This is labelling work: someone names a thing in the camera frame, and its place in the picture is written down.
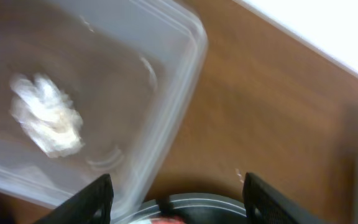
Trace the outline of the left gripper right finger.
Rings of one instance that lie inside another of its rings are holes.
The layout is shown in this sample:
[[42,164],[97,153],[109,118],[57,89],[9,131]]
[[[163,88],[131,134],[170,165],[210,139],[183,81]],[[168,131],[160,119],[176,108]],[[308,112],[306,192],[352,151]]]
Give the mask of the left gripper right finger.
[[244,207],[251,223],[323,224],[324,221],[286,198],[256,174],[245,175],[242,191]]

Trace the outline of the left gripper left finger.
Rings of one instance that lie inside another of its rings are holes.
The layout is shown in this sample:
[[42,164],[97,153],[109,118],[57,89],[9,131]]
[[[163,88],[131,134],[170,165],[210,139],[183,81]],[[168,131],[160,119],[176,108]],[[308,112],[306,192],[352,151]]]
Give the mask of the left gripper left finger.
[[114,192],[103,174],[34,224],[110,224]]

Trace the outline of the white tissue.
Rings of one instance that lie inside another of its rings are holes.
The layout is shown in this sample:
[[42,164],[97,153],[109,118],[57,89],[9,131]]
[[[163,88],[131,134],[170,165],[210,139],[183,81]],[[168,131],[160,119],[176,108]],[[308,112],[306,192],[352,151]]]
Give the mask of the white tissue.
[[15,94],[12,117],[49,158],[80,151],[84,146],[80,136],[83,119],[69,95],[43,73],[36,73],[33,80],[18,73],[10,87]]

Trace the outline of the red snack wrapper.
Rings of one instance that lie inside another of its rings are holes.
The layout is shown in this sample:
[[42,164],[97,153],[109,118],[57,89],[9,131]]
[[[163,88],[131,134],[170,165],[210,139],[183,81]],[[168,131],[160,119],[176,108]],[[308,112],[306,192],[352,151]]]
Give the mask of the red snack wrapper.
[[157,217],[141,220],[141,224],[186,224],[179,218]]

